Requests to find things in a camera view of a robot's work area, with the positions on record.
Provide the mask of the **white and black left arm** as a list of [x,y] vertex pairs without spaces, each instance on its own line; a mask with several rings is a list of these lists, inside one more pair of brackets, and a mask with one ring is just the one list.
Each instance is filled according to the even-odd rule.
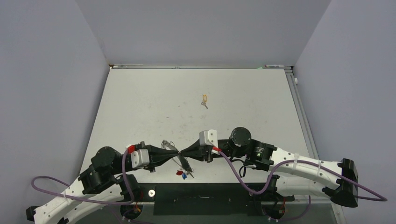
[[131,205],[146,196],[131,171],[154,172],[156,167],[179,155],[178,150],[144,142],[126,146],[124,153],[102,147],[92,157],[89,167],[61,193],[37,187],[35,181],[40,177],[35,177],[31,186],[54,198],[44,205],[27,208],[27,220],[35,224],[70,224],[104,206]]

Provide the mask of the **large metal keyring organizer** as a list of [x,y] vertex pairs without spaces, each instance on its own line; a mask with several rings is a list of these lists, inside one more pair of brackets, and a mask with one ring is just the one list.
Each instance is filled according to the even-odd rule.
[[[164,149],[168,149],[168,150],[179,151],[172,141],[163,140],[161,142],[161,147]],[[190,166],[188,160],[185,157],[183,157],[181,154],[179,154],[179,156],[177,156],[177,159],[175,157],[175,158],[172,158],[172,160],[179,166],[179,170],[182,170],[184,172],[183,174],[187,175],[187,178],[188,177],[194,178],[194,176],[193,176],[194,170]]]

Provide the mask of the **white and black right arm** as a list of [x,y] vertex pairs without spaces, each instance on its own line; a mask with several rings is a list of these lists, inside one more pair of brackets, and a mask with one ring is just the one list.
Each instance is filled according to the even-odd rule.
[[216,130],[201,131],[197,142],[181,151],[184,157],[206,162],[223,154],[228,158],[245,157],[243,164],[247,168],[290,174],[264,186],[264,194],[270,200],[280,195],[315,195],[344,207],[358,206],[358,190],[354,185],[358,174],[351,159],[321,161],[301,156],[254,140],[244,127],[233,129],[225,140],[217,138]]

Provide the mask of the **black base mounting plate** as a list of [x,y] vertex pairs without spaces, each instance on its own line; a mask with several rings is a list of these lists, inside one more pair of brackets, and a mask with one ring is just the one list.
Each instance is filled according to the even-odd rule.
[[279,209],[282,202],[293,202],[270,187],[251,196],[239,183],[140,183],[132,188],[138,203],[153,203],[155,216],[167,215],[262,215],[260,204],[267,210]]

